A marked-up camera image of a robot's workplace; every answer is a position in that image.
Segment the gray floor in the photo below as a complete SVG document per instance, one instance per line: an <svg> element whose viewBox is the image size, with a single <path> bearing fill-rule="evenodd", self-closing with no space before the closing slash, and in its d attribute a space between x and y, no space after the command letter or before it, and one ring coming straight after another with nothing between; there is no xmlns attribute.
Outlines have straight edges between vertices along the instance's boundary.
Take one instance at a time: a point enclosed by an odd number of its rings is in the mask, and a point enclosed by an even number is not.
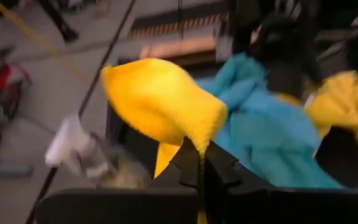
<svg viewBox="0 0 358 224"><path fill-rule="evenodd" d="M184 0L183 5L208 2L211 0ZM0 158L11 162L32 164L35 172L28 179L8 179L0 177L0 223L24 223L35 198L48 173L44 162L45 151L52 135L41 128L56 131L64 116L74 113L84 97L90 80L107 50L108 41L114 35L122 19L129 0L112 0L109 14L99 20L94 19L94 7L84 13L65 15L67 21L80 33L80 39L65 45L51 21L34 2L23 10L16 10L18 15L31 28L46 38L61 52L72 52L84 45L96 46L93 50L67 55L70 63L79 69L82 77L78 78L54 58L45 58L48 54L28 38L21 30L7 19L0 20L0 47L14 45L8 61L17 62L30 73L34 84L23 94L19 116L4 130ZM121 37L125 37L135 16L155 14L175 9L176 0L139 0L126 23ZM207 27L185 35L211 32L214 27ZM118 55L131 56L147 42L177 38L178 34L167 35L158 39L126 42L121 40L109 57L108 63L114 64ZM84 113L83 125L100 135L104 134L106 122L107 99L101 85L93 93ZM50 192L70 187L91 187L82 178L72 176L62 167L53 181Z"/></svg>

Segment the blue towel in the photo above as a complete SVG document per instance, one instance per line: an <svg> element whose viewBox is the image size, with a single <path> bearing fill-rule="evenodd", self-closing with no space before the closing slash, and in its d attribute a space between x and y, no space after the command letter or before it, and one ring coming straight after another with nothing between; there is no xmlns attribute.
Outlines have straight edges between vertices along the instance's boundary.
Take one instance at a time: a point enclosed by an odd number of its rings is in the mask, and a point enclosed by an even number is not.
<svg viewBox="0 0 358 224"><path fill-rule="evenodd" d="M214 142L277 187L343 188L313 159L321 140L307 115L276 99L266 76L260 63L239 54L215 78L198 80L229 108Z"/></svg>

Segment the yellow cloth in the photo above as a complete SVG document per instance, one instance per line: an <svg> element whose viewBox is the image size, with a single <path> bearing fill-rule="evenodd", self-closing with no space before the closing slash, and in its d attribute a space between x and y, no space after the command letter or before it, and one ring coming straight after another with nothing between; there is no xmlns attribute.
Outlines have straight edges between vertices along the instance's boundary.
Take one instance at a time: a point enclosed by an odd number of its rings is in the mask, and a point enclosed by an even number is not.
<svg viewBox="0 0 358 224"><path fill-rule="evenodd" d="M226 105L171 62L150 58L108 66L102 73L104 89L118 115L161 143L158 174L176 154L185 136L203 156L209 140L227 118Z"/></svg>
<svg viewBox="0 0 358 224"><path fill-rule="evenodd" d="M322 136L331 126L340 126L353 130L358 140L357 72L341 72L328 78L306 111Z"/></svg>

